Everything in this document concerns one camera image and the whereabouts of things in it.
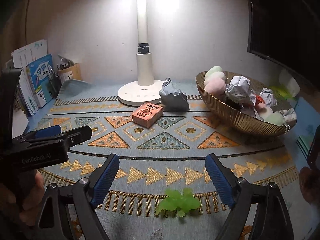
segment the cardboard box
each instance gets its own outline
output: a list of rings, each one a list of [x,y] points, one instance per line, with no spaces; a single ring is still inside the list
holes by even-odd
[[[132,122],[150,128],[162,115],[163,107],[152,103],[144,103],[131,114]]]
[[[76,63],[72,67],[68,67],[66,69],[58,70],[58,75],[60,77],[61,84],[63,82],[65,82],[66,80],[68,80],[68,79],[82,80],[79,63]]]

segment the blue gripper pad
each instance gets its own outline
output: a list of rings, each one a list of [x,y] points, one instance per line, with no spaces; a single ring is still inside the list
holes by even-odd
[[[232,208],[236,204],[232,196],[232,188],[210,155],[205,158],[205,168],[219,194],[221,201]]]
[[[54,125],[36,132],[35,138],[51,137],[59,133],[61,133],[61,127],[59,125]]]
[[[93,208],[96,208],[97,205],[103,203],[118,170],[119,156],[115,155],[93,188],[93,196],[92,200],[90,201],[90,204]]]

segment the gold striped border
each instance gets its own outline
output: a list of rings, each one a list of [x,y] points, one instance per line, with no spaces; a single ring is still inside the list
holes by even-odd
[[[84,98],[71,101],[65,101],[61,99],[56,99],[54,106],[65,106],[65,105],[74,105],[82,103],[95,103],[95,102],[107,102],[107,101],[117,101],[119,98],[117,96],[111,97],[99,97],[99,98]],[[200,95],[187,95],[188,100],[202,100]]]
[[[53,182],[57,183],[59,186],[66,186],[75,183],[73,180],[61,177],[44,169],[39,169],[39,171],[44,177],[44,184],[46,186]],[[278,184],[279,188],[283,188],[298,178],[298,170],[293,166],[274,176],[256,181],[253,184],[266,186],[269,182],[273,181]],[[221,202],[216,191],[195,193],[193,196],[200,201],[201,206],[196,210],[190,211],[191,216],[218,213],[227,210],[226,205]],[[140,194],[109,190],[104,203],[97,206],[97,209],[143,217],[177,217],[176,211],[162,211],[161,214],[155,215],[160,201],[165,197],[166,195]]]

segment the plush ball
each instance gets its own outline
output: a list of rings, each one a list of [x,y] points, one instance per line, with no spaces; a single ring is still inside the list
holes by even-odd
[[[273,113],[272,109],[268,106],[262,107],[259,111],[257,110],[257,112],[263,120]]]
[[[213,95],[216,98],[220,98],[221,95],[223,95],[226,91],[226,83],[221,78],[213,78],[204,87],[204,90],[207,91],[210,95]]]
[[[268,123],[275,124],[275,125],[279,125],[279,126],[285,124],[285,120],[284,120],[282,114],[280,114],[278,112],[270,114],[269,116],[267,116],[264,119],[264,121],[268,122]]]
[[[213,68],[210,68],[209,71],[205,74],[204,79],[206,79],[208,76],[210,76],[212,73],[216,71],[222,72],[222,68],[220,68],[219,66],[214,66]]]
[[[266,107],[264,103],[257,103],[254,108],[259,112],[262,108]]]
[[[216,72],[213,72],[210,76],[208,76],[204,80],[204,85],[206,86],[210,82],[210,80],[212,80],[213,78],[221,78],[224,82],[226,82],[225,74],[221,71],[216,71]]]

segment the ribbed bowl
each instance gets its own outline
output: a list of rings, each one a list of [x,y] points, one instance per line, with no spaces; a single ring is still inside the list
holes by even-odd
[[[196,76],[196,83],[204,103],[214,114],[219,116],[230,126],[244,133],[249,133],[257,136],[279,136],[281,134],[284,134],[284,126],[278,126],[271,123],[263,122],[251,116],[243,114],[207,93],[204,90],[204,75],[206,73],[207,71],[199,73]],[[234,76],[240,76],[240,74],[228,71],[224,71],[224,74],[226,75],[228,84]],[[250,80],[250,88],[253,89],[256,93],[260,93],[264,87],[267,87],[263,83],[255,79],[247,76],[245,77]],[[279,94],[274,93],[274,96],[277,99],[277,105],[272,107],[273,112],[280,110],[289,110],[290,108],[292,108],[291,105]]]

